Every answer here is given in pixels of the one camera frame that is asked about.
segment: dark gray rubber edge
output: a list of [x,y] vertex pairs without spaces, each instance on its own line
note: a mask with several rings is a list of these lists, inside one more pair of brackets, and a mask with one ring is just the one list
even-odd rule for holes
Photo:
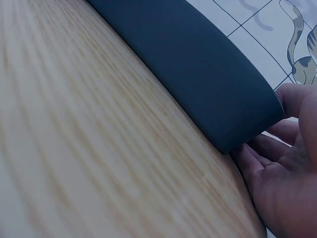
[[267,81],[185,0],[88,0],[223,154],[284,117]]

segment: cat illustration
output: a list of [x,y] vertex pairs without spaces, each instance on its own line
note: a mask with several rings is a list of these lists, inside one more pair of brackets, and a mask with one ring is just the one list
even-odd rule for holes
[[294,51],[304,29],[304,19],[300,11],[288,0],[280,0],[279,5],[293,20],[294,33],[287,49],[287,59],[292,66],[292,75],[301,84],[317,85],[317,26],[307,36],[310,56],[295,62]]

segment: wooden surface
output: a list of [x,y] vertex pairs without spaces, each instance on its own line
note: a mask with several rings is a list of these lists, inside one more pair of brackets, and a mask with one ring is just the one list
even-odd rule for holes
[[264,235],[230,158],[85,1],[0,0],[1,238]]

